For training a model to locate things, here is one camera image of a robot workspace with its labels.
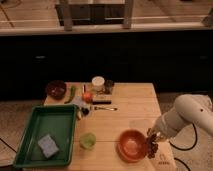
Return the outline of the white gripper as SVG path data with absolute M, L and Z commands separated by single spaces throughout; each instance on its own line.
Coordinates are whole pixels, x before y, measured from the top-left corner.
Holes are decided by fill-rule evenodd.
M 152 128 L 150 129 L 149 136 L 155 136 L 156 142 L 164 142 L 168 139 L 168 136 L 164 133 L 162 123 L 158 120 L 155 121 Z

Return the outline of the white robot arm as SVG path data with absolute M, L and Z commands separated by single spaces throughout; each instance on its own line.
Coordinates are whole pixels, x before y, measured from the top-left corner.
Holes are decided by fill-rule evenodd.
M 173 107 L 159 116 L 147 135 L 156 134 L 156 141 L 175 137 L 184 127 L 195 124 L 213 137 L 213 103 L 208 95 L 183 94 Z

